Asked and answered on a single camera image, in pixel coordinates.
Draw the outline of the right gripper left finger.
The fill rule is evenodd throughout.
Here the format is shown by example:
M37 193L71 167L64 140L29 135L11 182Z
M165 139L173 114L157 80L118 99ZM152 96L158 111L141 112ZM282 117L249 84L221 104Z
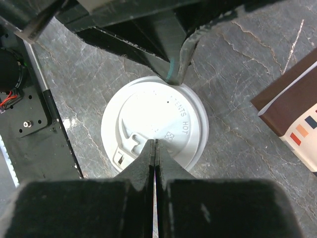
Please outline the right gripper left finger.
M151 238L154 206L154 141L148 140L141 154L116 177L128 190L120 221L121 238Z

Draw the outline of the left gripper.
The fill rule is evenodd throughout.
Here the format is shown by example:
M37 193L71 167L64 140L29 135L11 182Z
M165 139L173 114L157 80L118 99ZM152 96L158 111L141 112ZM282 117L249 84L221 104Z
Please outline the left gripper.
M147 66L168 84L182 84L196 44L212 23L183 43L178 66L178 17L182 8L246 12L275 0L70 0L56 19L85 43Z

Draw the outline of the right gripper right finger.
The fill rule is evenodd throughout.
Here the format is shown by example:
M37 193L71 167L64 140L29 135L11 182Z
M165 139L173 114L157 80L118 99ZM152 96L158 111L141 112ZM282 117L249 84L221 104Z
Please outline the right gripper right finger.
M157 198L157 218L158 218L158 237L164 237L164 203L167 198L164 196L166 185L169 180L175 179L195 179L169 154L163 143L155 140L155 181Z

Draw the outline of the white lid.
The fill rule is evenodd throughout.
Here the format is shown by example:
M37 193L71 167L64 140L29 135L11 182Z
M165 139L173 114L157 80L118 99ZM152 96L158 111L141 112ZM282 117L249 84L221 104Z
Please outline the white lid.
M209 137L209 119L187 85L171 86L157 76L136 79L108 102L101 122L105 152L118 172L158 139L187 171L200 159Z

